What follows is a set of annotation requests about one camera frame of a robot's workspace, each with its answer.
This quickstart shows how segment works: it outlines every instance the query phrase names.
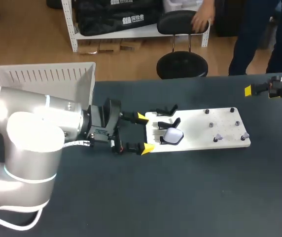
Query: black stool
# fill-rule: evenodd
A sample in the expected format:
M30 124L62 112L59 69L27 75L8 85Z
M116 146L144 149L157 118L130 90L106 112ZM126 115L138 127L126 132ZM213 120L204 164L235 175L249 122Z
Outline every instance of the black stool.
M203 34L208 30L209 23L203 32L192 31L191 20L195 11L180 10L164 14L157 23L157 30L163 35L173 35L173 50L164 55L156 65L157 75L161 79L205 77L208 74L206 60L198 54L191 52L192 34ZM177 51L175 48L175 35L188 35L189 51Z

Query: hand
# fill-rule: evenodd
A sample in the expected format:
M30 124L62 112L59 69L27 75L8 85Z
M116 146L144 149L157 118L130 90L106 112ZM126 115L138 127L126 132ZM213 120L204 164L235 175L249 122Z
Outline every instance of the hand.
M215 16L215 7L213 1L205 0L195 16L191 20L192 29L194 32L203 32L208 20L213 24Z

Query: stool seat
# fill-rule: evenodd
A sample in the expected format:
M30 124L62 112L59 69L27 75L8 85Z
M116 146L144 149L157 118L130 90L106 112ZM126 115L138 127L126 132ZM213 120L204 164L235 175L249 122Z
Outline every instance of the stool seat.
M205 77L208 74L206 60L188 51L176 51L164 55L156 65L161 79Z

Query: person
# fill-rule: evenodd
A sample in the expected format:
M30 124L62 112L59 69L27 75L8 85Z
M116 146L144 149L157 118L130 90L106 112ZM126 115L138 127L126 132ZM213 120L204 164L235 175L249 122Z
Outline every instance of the person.
M204 0L192 19L194 31L204 28L208 19L214 21L215 0ZM246 0L244 18L234 47L229 75L244 75L253 60L260 39L281 0ZM266 73L282 73L282 13L276 32L276 44Z

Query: jeans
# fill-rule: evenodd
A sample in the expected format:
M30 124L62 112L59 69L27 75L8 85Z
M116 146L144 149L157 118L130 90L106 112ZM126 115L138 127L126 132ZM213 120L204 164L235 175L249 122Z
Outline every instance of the jeans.
M246 74L246 69L254 58L260 39L279 2L280 0L246 1L245 15L235 43L229 75ZM282 73L282 15L276 32L276 44L266 73Z

